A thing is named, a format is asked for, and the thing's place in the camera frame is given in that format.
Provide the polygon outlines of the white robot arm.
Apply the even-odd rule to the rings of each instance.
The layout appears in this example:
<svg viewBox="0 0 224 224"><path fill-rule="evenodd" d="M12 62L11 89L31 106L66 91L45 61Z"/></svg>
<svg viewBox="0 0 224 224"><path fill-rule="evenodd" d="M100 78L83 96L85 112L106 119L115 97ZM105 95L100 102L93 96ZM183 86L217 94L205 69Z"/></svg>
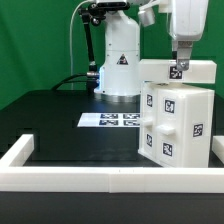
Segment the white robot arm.
<svg viewBox="0 0 224 224"><path fill-rule="evenodd" d="M138 66L140 28L155 23L154 6L171 16L168 33L177 69L189 69L193 43L204 31L209 0L93 0L105 16L105 62L95 95L114 102L136 100L140 94Z"/></svg>

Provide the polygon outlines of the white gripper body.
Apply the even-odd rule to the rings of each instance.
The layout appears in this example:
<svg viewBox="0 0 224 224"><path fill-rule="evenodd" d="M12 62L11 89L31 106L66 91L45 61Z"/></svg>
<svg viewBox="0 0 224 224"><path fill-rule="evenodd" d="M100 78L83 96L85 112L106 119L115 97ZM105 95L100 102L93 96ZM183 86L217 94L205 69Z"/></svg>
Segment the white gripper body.
<svg viewBox="0 0 224 224"><path fill-rule="evenodd" d="M209 0L171 0L170 36L174 41L199 41Z"/></svg>

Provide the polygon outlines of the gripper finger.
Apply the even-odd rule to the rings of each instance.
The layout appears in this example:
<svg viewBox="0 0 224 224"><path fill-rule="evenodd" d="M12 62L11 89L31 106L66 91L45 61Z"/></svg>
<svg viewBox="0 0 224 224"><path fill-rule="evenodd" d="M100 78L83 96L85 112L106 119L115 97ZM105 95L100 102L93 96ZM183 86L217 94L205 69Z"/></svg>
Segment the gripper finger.
<svg viewBox="0 0 224 224"><path fill-rule="evenodd" d="M176 67L180 71L189 69L190 58L193 48L192 41L173 41L172 56L176 61Z"/></svg>

